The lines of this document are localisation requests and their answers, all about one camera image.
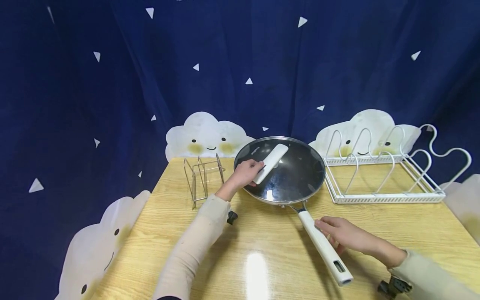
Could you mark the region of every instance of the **black clamp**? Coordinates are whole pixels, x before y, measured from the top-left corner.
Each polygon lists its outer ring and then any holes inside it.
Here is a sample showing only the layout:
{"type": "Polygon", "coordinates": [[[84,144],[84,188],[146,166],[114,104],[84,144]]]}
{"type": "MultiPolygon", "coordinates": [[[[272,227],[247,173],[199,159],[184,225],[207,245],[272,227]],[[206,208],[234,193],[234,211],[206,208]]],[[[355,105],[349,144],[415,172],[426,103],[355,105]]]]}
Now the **black clamp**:
{"type": "Polygon", "coordinates": [[[239,215],[237,215],[233,210],[229,211],[228,212],[227,223],[229,223],[230,225],[233,225],[233,221],[238,219],[238,217],[239,217],[239,215]]]}
{"type": "Polygon", "coordinates": [[[393,276],[390,277],[390,282],[388,283],[382,280],[377,288],[377,291],[384,295],[388,300],[395,299],[398,294],[408,293],[411,290],[411,285],[393,276]]]}

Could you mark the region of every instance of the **pan lid handle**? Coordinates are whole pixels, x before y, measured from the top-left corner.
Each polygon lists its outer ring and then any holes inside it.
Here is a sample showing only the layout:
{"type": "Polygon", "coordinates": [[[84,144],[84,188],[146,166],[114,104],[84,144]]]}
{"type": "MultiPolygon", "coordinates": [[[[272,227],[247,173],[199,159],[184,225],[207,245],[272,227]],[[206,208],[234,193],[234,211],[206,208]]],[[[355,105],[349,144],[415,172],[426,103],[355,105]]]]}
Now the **pan lid handle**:
{"type": "Polygon", "coordinates": [[[288,151],[288,147],[283,144],[278,144],[264,159],[265,166],[258,172],[257,176],[253,179],[253,182],[260,184],[265,177],[273,170],[279,163],[280,159],[288,151]]]}

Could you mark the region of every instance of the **wooden table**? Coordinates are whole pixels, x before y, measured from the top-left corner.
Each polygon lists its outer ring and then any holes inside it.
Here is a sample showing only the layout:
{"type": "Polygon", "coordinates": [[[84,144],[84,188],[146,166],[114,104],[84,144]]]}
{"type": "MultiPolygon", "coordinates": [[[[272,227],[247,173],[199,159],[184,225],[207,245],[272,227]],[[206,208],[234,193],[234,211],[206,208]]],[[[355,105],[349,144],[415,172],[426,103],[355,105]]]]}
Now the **wooden table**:
{"type": "MultiPolygon", "coordinates": [[[[228,178],[233,159],[221,161],[228,178]]],[[[353,188],[365,186],[365,178],[381,181],[386,172],[379,166],[366,166],[360,175],[363,179],[356,180],[353,188]]],[[[345,180],[351,176],[347,168],[337,169],[335,174],[344,174],[345,180]]],[[[384,191],[408,185],[409,180],[400,170],[384,191]]],[[[219,175],[210,176],[208,184],[209,191],[215,192],[220,185],[219,175]]],[[[323,185],[308,201],[307,208],[314,218],[344,217],[398,247],[429,256],[480,293],[480,247],[443,203],[335,205],[323,185]]],[[[233,226],[225,225],[223,235],[202,262],[191,299],[381,299],[376,288],[390,275],[373,258],[346,252],[342,258],[354,281],[339,288],[293,210],[261,203],[245,191],[234,197],[232,209],[239,218],[233,226]]],[[[169,252],[195,214],[183,159],[175,158],[93,299],[151,299],[169,252]]]]}

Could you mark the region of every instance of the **navy backdrop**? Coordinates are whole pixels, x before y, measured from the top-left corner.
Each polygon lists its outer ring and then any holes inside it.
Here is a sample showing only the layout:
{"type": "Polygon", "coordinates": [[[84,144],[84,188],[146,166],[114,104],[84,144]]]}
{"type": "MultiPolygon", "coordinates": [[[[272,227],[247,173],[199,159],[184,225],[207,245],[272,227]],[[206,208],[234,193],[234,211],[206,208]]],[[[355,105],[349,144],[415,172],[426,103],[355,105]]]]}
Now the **navy backdrop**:
{"type": "MultiPolygon", "coordinates": [[[[2,1],[3,297],[54,299],[73,235],[113,201],[151,191],[167,165],[168,129],[197,111],[254,138],[309,143],[328,125],[381,109],[397,124],[433,123],[437,151],[466,148],[468,174],[478,173],[479,5],[2,1]],[[300,17],[308,22],[298,28],[300,17]],[[35,178],[44,189],[29,193],[35,178]]],[[[436,159],[431,175],[447,181],[463,161],[436,159]]]]}

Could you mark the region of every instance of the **wrist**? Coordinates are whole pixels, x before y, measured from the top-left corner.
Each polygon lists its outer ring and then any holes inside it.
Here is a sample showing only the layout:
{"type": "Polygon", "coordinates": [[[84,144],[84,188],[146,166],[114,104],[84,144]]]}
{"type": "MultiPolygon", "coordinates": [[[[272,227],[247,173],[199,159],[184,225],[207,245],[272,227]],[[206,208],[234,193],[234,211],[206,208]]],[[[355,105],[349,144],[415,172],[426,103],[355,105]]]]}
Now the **wrist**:
{"type": "Polygon", "coordinates": [[[225,200],[231,201],[235,193],[239,188],[232,181],[227,180],[218,191],[215,193],[217,197],[225,200]]]}
{"type": "Polygon", "coordinates": [[[387,269],[401,265],[406,259],[407,253],[386,240],[377,239],[375,247],[369,255],[383,263],[387,269]]]}

